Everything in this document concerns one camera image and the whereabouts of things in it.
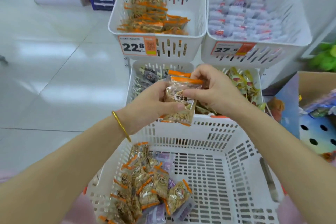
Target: forearm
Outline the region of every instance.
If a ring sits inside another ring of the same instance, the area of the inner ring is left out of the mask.
[[[127,123],[123,111],[119,118]],[[124,138],[109,116],[0,185],[2,223],[19,223],[24,216],[27,224],[59,224]]]
[[[267,160],[308,223],[334,223],[336,169],[251,104],[232,119]]]

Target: right hand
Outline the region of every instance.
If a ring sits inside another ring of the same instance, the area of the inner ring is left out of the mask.
[[[209,89],[187,89],[183,91],[183,95],[199,100],[202,104],[207,104],[222,115],[233,118],[235,114],[239,113],[239,110],[249,104],[233,85],[231,79],[213,66],[207,64],[198,66],[191,74],[191,78],[205,80]]]

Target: pink clothing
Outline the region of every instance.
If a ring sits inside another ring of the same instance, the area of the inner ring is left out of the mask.
[[[13,172],[0,171],[0,184],[14,176]],[[97,224],[95,211],[90,199],[81,193],[74,201],[72,208],[64,216],[61,224]]]
[[[336,160],[331,164],[336,167]],[[277,212],[280,224],[306,224],[303,216],[288,195],[284,197]]]

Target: price tag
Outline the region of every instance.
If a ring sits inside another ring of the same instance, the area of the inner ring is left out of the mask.
[[[215,56],[226,56],[226,55],[237,55],[245,56],[252,48],[255,43],[245,43],[245,42],[217,42],[215,47],[212,49],[211,55]]]
[[[119,43],[124,55],[156,56],[155,36],[119,36]]]

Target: qr code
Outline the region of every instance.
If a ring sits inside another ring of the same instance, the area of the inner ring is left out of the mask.
[[[155,51],[155,43],[148,42],[147,43],[147,48],[148,48],[149,51]]]

